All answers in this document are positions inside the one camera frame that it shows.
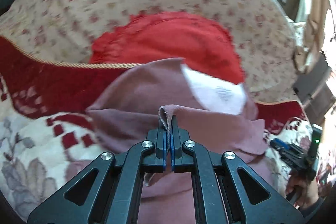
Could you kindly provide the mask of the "person's right hand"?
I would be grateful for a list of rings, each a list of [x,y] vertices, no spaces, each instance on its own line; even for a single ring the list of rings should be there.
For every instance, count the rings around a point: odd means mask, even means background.
[[[306,180],[305,178],[300,176],[295,170],[293,170],[290,172],[290,177],[286,186],[285,194],[290,194],[296,188],[301,188],[301,194],[297,200],[297,205],[300,208],[307,209],[319,200],[318,185],[316,180]]]

